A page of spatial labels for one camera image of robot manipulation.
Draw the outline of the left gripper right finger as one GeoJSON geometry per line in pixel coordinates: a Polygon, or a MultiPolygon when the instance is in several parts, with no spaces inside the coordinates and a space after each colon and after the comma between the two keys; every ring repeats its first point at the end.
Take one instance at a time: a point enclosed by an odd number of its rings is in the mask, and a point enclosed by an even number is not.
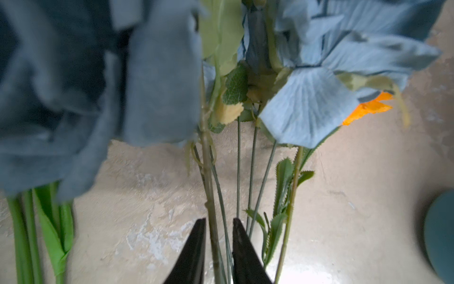
{"type": "Polygon", "coordinates": [[[233,220],[232,256],[235,284],[272,284],[238,218],[233,220]]]}

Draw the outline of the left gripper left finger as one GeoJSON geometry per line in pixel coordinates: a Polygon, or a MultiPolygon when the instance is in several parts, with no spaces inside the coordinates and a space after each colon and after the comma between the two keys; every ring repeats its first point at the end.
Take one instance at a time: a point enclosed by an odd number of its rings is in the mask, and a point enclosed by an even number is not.
{"type": "Polygon", "coordinates": [[[197,219],[164,284],[203,284],[205,274],[206,219],[197,219]]]}

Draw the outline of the pale blue rose bouquet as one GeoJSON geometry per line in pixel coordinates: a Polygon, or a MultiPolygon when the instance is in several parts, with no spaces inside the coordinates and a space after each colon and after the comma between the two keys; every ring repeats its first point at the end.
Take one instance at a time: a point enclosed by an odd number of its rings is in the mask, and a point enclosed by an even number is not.
{"type": "Polygon", "coordinates": [[[298,186],[316,149],[360,103],[388,92],[404,125],[408,78],[443,1],[2,1],[1,190],[59,182],[57,201],[89,191],[112,140],[184,145],[206,193],[215,280],[222,194],[213,133],[252,121],[279,161],[271,216],[249,202],[244,229],[264,270],[286,255],[298,186]]]}

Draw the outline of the teal ceramic vase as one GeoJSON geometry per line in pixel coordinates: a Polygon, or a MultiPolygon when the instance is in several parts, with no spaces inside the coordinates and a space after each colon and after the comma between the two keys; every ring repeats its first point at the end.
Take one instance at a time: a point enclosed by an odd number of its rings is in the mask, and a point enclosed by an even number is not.
{"type": "Polygon", "coordinates": [[[445,284],[454,282],[454,191],[431,203],[424,219],[424,246],[429,262],[445,284]]]}

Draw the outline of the orange marigold flower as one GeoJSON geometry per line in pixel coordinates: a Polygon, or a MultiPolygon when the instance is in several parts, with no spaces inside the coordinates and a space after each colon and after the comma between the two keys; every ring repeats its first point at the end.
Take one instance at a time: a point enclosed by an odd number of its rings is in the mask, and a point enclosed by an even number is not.
{"type": "Polygon", "coordinates": [[[350,114],[350,116],[343,121],[342,126],[350,125],[352,122],[369,114],[379,114],[391,110],[392,106],[384,104],[383,101],[389,101],[392,99],[393,96],[390,93],[382,92],[372,101],[360,103],[350,114]]]}

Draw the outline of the tulip bunch with green leaves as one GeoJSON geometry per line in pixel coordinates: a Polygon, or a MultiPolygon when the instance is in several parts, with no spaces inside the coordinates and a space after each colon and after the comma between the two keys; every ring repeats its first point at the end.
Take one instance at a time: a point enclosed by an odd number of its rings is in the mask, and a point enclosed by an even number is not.
{"type": "Polygon", "coordinates": [[[13,221],[15,268],[18,284],[42,284],[40,233],[52,265],[54,282],[66,282],[66,266],[74,243],[72,202],[59,203],[59,182],[8,197],[13,221]]]}

